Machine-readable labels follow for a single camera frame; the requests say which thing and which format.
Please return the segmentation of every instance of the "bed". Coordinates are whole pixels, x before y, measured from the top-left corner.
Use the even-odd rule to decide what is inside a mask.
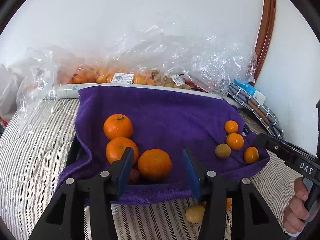
[[[26,240],[50,202],[59,175],[65,168],[73,141],[78,99],[60,99],[44,123],[37,118],[20,132],[17,114],[0,138],[0,216],[16,239]],[[41,105],[35,116],[48,111]],[[265,132],[250,113],[240,110],[249,128]],[[293,182],[300,175],[275,154],[251,178],[282,226],[283,212],[293,196]],[[188,198],[145,206],[112,205],[118,238],[197,239],[200,225],[189,223],[184,213],[197,203]],[[84,208],[85,238],[91,239],[89,207]],[[227,211],[224,239],[231,238],[232,209]]]

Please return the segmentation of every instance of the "purple towel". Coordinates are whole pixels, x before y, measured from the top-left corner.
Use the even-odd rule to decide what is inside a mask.
[[[175,91],[112,86],[81,89],[79,99],[76,135],[87,155],[63,170],[59,185],[68,177],[86,179],[108,167],[105,157],[108,140],[103,133],[103,123],[112,114],[124,114],[131,119],[131,139],[137,144],[139,155],[159,148],[167,152],[172,161],[172,171],[166,181],[128,185],[120,203],[149,204],[191,197],[181,160],[185,147],[190,147],[208,169],[229,180],[255,175],[270,159],[266,150],[259,148],[259,161],[245,164],[243,153],[252,145],[254,133],[245,136],[244,148],[231,151],[228,159],[216,157],[216,146],[226,141],[225,122],[236,121],[240,134],[244,128],[244,120],[224,100]]]

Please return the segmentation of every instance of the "metal bolt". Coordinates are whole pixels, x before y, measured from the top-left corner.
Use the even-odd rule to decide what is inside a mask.
[[[66,183],[68,184],[68,185],[70,185],[70,184],[72,184],[72,183],[74,183],[75,182],[75,180],[73,179],[73,178],[68,178],[68,179],[66,179]]]
[[[102,171],[101,173],[100,173],[100,176],[101,177],[108,177],[110,175],[110,172],[109,171]]]
[[[242,183],[246,184],[246,185],[249,185],[251,183],[251,181],[248,178],[243,178],[242,179]]]
[[[217,173],[215,171],[207,171],[207,175],[209,177],[215,177],[217,175]]]

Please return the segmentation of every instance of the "white wall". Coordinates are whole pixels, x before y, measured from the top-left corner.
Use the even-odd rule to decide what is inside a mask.
[[[0,36],[0,63],[47,45],[95,53],[132,26],[166,21],[245,35],[255,44],[263,0],[27,0]]]
[[[315,154],[320,99],[320,43],[289,0],[276,1],[276,21],[256,88],[266,95],[286,140]]]

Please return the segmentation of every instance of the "hand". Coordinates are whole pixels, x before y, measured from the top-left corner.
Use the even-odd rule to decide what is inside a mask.
[[[305,223],[301,220],[306,220],[309,217],[309,212],[304,207],[304,202],[308,199],[308,190],[304,186],[302,178],[296,179],[293,186],[294,196],[284,210],[283,216],[284,229],[291,234],[301,232],[305,227]]]

